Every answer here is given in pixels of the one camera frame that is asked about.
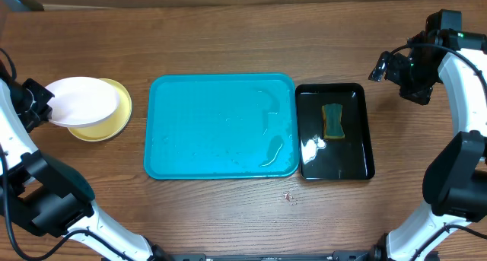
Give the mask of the white plate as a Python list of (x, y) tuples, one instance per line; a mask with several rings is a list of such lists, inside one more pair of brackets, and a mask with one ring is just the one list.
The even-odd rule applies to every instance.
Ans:
[(94, 126), (112, 116), (119, 106), (114, 86), (98, 78), (70, 77), (46, 86), (54, 94), (49, 121), (66, 128)]

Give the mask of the yellow plate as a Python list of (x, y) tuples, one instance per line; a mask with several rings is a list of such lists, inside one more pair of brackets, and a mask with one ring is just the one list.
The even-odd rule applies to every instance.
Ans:
[(101, 142), (117, 136), (126, 127), (132, 115), (132, 99), (126, 88), (109, 78), (102, 78), (101, 81), (116, 89), (119, 94), (119, 106), (108, 119), (95, 126), (68, 128), (74, 137), (86, 142)]

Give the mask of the green yellow sponge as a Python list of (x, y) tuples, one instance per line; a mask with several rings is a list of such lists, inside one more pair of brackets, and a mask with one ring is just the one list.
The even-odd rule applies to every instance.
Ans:
[(330, 103), (321, 107), (323, 118), (323, 137), (325, 139), (342, 139), (345, 133), (342, 128), (342, 105)]

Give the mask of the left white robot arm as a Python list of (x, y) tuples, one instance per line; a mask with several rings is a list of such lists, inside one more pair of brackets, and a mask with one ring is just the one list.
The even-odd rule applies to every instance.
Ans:
[(30, 259), (15, 239), (14, 224), (38, 237), (75, 240), (108, 260), (169, 260), (157, 244), (104, 212), (76, 169), (33, 143), (29, 133), (48, 119), (51, 98), (32, 79), (1, 79), (1, 214), (16, 253)]

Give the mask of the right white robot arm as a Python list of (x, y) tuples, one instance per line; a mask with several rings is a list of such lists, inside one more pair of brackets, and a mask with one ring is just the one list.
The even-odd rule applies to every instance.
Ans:
[(381, 54), (369, 78), (399, 85), (401, 97), (426, 105), (433, 86), (445, 86), (454, 137), (425, 171), (420, 206), (384, 234), (367, 260), (437, 260), (434, 251), (453, 232), (485, 235), (468, 226), (486, 216), (486, 36), (457, 29), (425, 30), (401, 49)]

